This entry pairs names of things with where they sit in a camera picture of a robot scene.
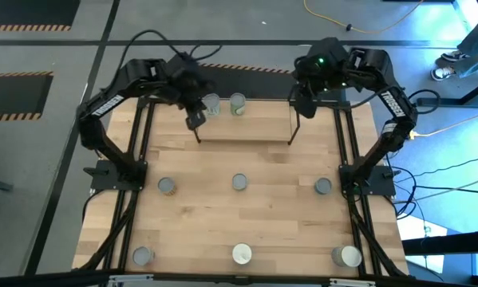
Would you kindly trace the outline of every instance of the hazard tape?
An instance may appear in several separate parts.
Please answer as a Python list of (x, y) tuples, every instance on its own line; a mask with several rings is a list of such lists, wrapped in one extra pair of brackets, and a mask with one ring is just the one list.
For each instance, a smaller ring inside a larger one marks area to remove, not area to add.
[(224, 69), (239, 69), (244, 71), (257, 71), (257, 72), (267, 72), (267, 73), (291, 73), (290, 70), (284, 69), (269, 69), (269, 68), (258, 68), (245, 65), (225, 65), (225, 64), (199, 64), (202, 67), (209, 68), (224, 68)]
[(13, 120), (38, 120), (41, 117), (41, 113), (13, 113), (0, 115), (0, 121), (13, 121)]
[(52, 76), (53, 72), (0, 73), (0, 77)]
[(0, 32), (39, 32), (39, 31), (68, 31), (72, 28), (67, 25), (0, 25)]

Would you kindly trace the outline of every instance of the wooden table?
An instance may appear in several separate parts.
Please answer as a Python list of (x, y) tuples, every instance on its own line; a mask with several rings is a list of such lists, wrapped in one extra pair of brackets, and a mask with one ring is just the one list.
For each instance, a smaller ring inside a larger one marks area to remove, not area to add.
[[(111, 118), (108, 134), (123, 149), (135, 107), (136, 102), (128, 100)], [(336, 246), (353, 245), (349, 211), (340, 194), (332, 110), (319, 108), (312, 120), (301, 118), (291, 146), (286, 142), (295, 118), (286, 102), (248, 101), (243, 117), (228, 113), (224, 102), (219, 118), (200, 128), (203, 142), (198, 144), (184, 123), (185, 111), (156, 106), (146, 157), (148, 177), (137, 205), (126, 270), (357, 276), (357, 269), (338, 267), (330, 256)], [(370, 106), (354, 109), (353, 116), (364, 155), (377, 140)], [(342, 124), (346, 131), (344, 115)], [(238, 140), (240, 135), (255, 141)], [(346, 142), (352, 159), (347, 134)], [(231, 187), (231, 177), (238, 172), (247, 176), (245, 191)], [(176, 181), (175, 195), (158, 191), (157, 182), (164, 176)], [(320, 177), (331, 180), (331, 194), (315, 193), (314, 182)], [(117, 193), (109, 191), (89, 204), (73, 267), (86, 263), (107, 236), (116, 198)], [(397, 267), (408, 272), (393, 208), (382, 197), (370, 196), (369, 204), (377, 240)], [(236, 265), (231, 258), (233, 246), (240, 242), (253, 250), (248, 265)], [(366, 240), (362, 242), (366, 268), (372, 273)], [(120, 244), (118, 239), (115, 250)], [(139, 246), (155, 251), (152, 264), (142, 267), (132, 262), (132, 252)]]

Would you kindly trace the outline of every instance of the sneaker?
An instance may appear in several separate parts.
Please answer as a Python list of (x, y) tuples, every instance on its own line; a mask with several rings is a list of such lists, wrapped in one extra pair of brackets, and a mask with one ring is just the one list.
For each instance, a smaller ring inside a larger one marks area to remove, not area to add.
[(443, 53), (442, 55), (440, 55), (440, 57), (445, 59), (446, 61), (451, 61), (451, 62), (456, 62), (458, 60), (469, 58), (468, 55), (462, 53), (459, 50), (453, 51), (453, 52), (450, 52), (450, 53)]
[(452, 67), (444, 67), (440, 69), (433, 69), (430, 75), (432, 79), (436, 81), (442, 81), (444, 79), (448, 79), (452, 75), (455, 75), (455, 70)]

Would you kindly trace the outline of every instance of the jeans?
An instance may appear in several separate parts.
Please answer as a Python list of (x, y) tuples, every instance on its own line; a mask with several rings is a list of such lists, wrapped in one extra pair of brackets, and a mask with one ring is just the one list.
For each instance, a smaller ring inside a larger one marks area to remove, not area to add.
[(464, 54), (471, 57), (452, 64), (452, 68), (459, 77), (466, 77), (478, 70), (478, 25), (457, 46)]

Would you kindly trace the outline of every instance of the black floor mat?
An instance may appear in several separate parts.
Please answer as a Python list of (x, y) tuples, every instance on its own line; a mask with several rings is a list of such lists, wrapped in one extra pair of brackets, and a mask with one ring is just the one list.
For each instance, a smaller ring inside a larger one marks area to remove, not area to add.
[(52, 80), (52, 72), (0, 73), (0, 121), (40, 119)]
[(0, 31), (68, 31), (81, 0), (0, 0)]

